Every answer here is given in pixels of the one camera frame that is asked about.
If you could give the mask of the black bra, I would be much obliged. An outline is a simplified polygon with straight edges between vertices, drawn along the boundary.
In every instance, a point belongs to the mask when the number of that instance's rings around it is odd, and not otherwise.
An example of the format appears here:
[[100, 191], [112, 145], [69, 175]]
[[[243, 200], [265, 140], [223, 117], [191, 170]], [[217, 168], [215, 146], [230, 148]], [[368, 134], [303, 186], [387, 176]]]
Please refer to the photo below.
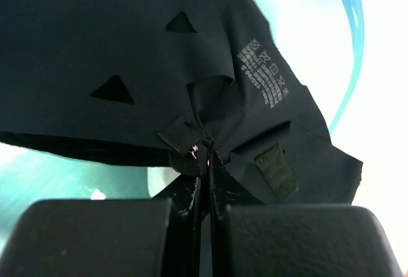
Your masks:
[[269, 204], [351, 203], [333, 146], [254, 0], [1, 0], [1, 142], [199, 176]]

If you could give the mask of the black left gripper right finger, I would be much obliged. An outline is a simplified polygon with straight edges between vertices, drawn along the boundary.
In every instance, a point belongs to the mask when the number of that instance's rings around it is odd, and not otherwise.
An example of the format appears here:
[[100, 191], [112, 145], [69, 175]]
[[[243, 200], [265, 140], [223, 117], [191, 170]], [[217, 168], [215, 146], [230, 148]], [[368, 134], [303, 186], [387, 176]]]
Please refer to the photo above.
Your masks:
[[208, 163], [214, 276], [401, 276], [385, 231], [368, 209], [345, 204], [267, 205]]

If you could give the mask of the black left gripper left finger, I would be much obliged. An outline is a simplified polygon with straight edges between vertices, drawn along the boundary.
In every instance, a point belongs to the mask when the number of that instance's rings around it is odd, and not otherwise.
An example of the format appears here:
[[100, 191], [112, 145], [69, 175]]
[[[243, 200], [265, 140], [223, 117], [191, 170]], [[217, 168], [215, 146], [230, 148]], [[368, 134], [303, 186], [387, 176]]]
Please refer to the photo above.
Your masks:
[[41, 200], [19, 218], [2, 276], [197, 276], [201, 180], [148, 200]]

